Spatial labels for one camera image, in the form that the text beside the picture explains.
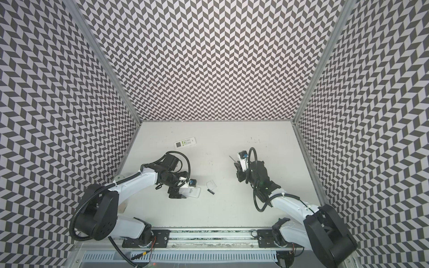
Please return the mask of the white battery cover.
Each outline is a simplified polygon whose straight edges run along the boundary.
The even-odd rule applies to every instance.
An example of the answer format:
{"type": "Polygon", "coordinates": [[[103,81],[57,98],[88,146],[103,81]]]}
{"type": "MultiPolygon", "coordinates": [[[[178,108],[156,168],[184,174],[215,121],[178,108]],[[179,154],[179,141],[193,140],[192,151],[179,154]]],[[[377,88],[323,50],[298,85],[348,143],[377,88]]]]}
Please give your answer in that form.
{"type": "Polygon", "coordinates": [[[209,190],[214,190],[214,189],[216,189],[216,188],[217,188],[217,185],[216,185],[216,183],[215,183],[213,180],[211,180],[211,181],[207,182],[207,183],[206,183],[206,186],[207,186],[207,188],[208,188],[209,190]]]}

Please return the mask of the white remote with green buttons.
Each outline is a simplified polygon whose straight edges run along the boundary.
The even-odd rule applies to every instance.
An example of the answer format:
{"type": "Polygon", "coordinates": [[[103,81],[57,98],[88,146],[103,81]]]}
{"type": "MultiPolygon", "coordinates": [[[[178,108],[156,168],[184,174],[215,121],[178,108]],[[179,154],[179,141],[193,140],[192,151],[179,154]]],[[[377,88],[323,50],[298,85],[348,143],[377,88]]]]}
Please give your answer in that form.
{"type": "Polygon", "coordinates": [[[176,141],[174,143],[174,146],[175,146],[175,148],[179,149],[179,148],[194,146],[196,144],[197,144],[196,138],[190,137],[190,138],[185,138],[185,139],[180,140],[180,141],[176,141]]]}

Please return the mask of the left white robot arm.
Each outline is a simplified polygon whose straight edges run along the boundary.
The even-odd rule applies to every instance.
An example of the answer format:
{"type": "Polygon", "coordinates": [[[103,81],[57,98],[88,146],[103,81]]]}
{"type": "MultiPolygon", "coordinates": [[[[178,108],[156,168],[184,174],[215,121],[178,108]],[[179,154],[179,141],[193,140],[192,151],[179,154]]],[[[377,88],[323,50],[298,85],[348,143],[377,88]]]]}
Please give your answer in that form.
{"type": "Polygon", "coordinates": [[[183,153],[168,151],[161,158],[142,164],[137,173],[111,183],[91,184],[81,197],[69,222],[69,235],[75,241],[105,238],[137,240],[144,246],[153,240],[151,224],[139,218],[118,214],[119,206],[138,192],[167,186],[179,189],[191,179],[191,162],[183,153]]]}

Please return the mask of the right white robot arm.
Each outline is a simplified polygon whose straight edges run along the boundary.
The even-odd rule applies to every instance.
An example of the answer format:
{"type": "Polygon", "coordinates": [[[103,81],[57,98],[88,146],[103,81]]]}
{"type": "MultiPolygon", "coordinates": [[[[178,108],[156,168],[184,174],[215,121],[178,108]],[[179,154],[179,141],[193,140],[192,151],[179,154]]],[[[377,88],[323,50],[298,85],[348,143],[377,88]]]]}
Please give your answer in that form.
{"type": "Polygon", "coordinates": [[[234,162],[239,182],[249,184],[256,210],[275,208],[286,214],[271,228],[274,243],[291,243],[311,250],[327,268],[337,268],[358,248],[344,220],[329,204],[322,206],[303,201],[273,182],[255,148],[241,151],[234,162]]]}

